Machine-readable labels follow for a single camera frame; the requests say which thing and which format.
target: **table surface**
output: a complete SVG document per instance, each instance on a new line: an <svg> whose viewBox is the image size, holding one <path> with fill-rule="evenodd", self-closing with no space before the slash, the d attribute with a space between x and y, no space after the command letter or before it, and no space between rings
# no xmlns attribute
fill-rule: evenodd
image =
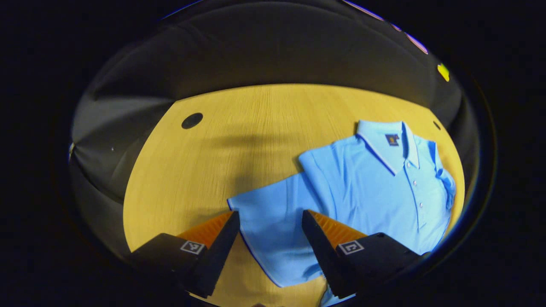
<svg viewBox="0 0 546 307"><path fill-rule="evenodd" d="M182 121L203 120L183 129ZM453 141L420 105L356 88L278 84L233 88L177 101L150 134L132 170L123 207L134 251L159 233L181 232L229 211L227 199L302 171L298 156L356 132L358 120L405 121L437 143L457 192L448 232L464 202L464 177ZM219 306L317 306L326 281L278 288L238 234L212 296Z"/></svg>

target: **yellow sticker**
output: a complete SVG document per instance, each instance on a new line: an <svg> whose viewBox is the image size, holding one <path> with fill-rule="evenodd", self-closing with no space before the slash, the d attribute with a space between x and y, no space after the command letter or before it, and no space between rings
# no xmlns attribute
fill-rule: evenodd
<svg viewBox="0 0 546 307"><path fill-rule="evenodd" d="M444 64L438 64L438 72L444 77L444 79L449 82L449 70L444 66Z"/></svg>

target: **shirt label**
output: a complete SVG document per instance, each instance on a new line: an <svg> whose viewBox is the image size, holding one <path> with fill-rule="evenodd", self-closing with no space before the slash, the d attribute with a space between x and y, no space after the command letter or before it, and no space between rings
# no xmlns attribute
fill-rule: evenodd
<svg viewBox="0 0 546 307"><path fill-rule="evenodd" d="M398 142L396 141L400 139L398 134L385 134L385 137L387 137L390 146L398 146Z"/></svg>

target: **light blue polo shirt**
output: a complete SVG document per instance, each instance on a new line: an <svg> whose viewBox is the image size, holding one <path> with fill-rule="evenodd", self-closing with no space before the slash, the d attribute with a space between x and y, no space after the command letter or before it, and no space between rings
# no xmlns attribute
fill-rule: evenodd
<svg viewBox="0 0 546 307"><path fill-rule="evenodd" d="M386 233L420 255L442 239L455 182L436 143L404 122L359 121L356 135L306 151L299 161L303 173L228 199L248 249L277 286L322 274L301 227L305 209L365 234ZM328 289L322 305L334 301Z"/></svg>

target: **black circular hole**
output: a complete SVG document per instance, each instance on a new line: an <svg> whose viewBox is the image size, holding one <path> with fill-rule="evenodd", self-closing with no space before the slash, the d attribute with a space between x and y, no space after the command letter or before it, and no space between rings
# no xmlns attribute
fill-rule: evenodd
<svg viewBox="0 0 546 307"><path fill-rule="evenodd" d="M186 119L182 122L182 128L190 129L192 127L195 127L202 119L203 119L203 114L201 113L192 114L186 117Z"/></svg>

